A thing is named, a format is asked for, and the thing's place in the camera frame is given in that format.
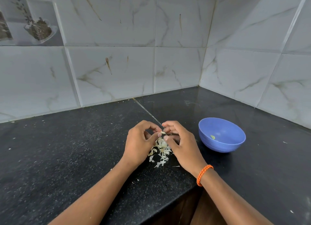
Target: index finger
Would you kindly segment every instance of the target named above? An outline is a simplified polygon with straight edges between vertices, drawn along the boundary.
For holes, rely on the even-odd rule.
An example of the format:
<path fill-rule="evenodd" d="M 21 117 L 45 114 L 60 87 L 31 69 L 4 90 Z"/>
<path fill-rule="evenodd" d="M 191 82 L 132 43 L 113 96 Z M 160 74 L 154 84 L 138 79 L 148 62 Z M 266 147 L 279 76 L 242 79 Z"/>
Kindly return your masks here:
<path fill-rule="evenodd" d="M 168 127 L 168 126 L 172 126 L 174 127 L 177 131 L 178 131 L 178 134 L 183 134 L 183 132 L 187 131 L 187 129 L 185 129 L 184 126 L 182 126 L 178 121 L 165 121 L 163 124 L 162 124 L 163 127 Z"/>
<path fill-rule="evenodd" d="M 159 126 L 157 126 L 156 124 L 150 122 L 150 121 L 146 121 L 146 120 L 143 120 L 141 122 L 139 122 L 137 124 L 137 126 L 139 126 L 141 128 L 141 130 L 145 131 L 146 129 L 152 129 L 156 132 L 161 132 L 162 129 L 160 129 Z"/>

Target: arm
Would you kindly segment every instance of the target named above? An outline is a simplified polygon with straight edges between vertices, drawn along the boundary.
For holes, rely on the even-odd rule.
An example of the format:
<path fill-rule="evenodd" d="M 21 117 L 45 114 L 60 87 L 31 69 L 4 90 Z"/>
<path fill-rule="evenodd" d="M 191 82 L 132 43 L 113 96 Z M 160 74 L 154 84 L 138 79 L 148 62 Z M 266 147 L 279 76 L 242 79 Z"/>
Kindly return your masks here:
<path fill-rule="evenodd" d="M 146 129 L 152 129 L 151 136 Z M 130 174 L 147 158 L 151 147 L 162 135 L 161 129 L 148 121 L 130 129 L 121 160 L 98 183 L 58 215 L 55 224 L 99 224 Z"/>
<path fill-rule="evenodd" d="M 166 121 L 162 125 L 167 134 L 179 134 L 165 136 L 164 140 L 171 147 L 180 165 L 197 178 L 207 163 L 200 153 L 194 135 L 177 121 Z M 272 224 L 232 190 L 213 169 L 210 168 L 203 174 L 201 184 L 227 224 Z"/>

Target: speckled countertop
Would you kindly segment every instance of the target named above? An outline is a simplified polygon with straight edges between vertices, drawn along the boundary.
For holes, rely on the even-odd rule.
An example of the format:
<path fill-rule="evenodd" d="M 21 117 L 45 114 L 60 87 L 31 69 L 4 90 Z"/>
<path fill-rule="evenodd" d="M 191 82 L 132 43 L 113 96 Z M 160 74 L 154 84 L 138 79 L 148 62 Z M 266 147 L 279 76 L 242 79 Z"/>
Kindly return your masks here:
<path fill-rule="evenodd" d="M 200 87 L 137 100 L 159 121 L 178 120 L 220 176 L 275 224 L 308 224 L 311 130 Z M 239 125 L 235 152 L 207 149 L 198 122 L 220 117 Z M 128 130 L 155 120 L 134 100 L 0 124 L 0 221 L 46 224 L 118 162 Z M 196 187 L 174 156 L 159 168 L 144 162 L 126 181 L 104 224 L 139 224 Z"/>

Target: tile backsplash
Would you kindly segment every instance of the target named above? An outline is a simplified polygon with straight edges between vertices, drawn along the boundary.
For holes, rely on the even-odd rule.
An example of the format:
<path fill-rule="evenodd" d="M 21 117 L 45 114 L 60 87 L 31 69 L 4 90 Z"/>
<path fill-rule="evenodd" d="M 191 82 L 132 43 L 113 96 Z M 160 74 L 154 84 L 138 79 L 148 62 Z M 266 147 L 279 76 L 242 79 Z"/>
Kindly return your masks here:
<path fill-rule="evenodd" d="M 216 0 L 200 86 L 311 128 L 311 0 Z"/>
<path fill-rule="evenodd" d="M 216 0 L 0 0 L 0 122 L 197 86 Z"/>

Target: plastic bowl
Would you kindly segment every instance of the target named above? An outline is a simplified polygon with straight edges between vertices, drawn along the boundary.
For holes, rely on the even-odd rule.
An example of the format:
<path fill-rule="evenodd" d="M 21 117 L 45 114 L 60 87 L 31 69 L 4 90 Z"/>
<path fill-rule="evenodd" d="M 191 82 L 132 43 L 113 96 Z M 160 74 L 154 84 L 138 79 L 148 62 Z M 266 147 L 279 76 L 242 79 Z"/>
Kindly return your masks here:
<path fill-rule="evenodd" d="M 221 153 L 238 149 L 246 140 L 246 135 L 239 126 L 230 121 L 213 117 L 202 119 L 199 122 L 199 136 L 209 149 Z"/>

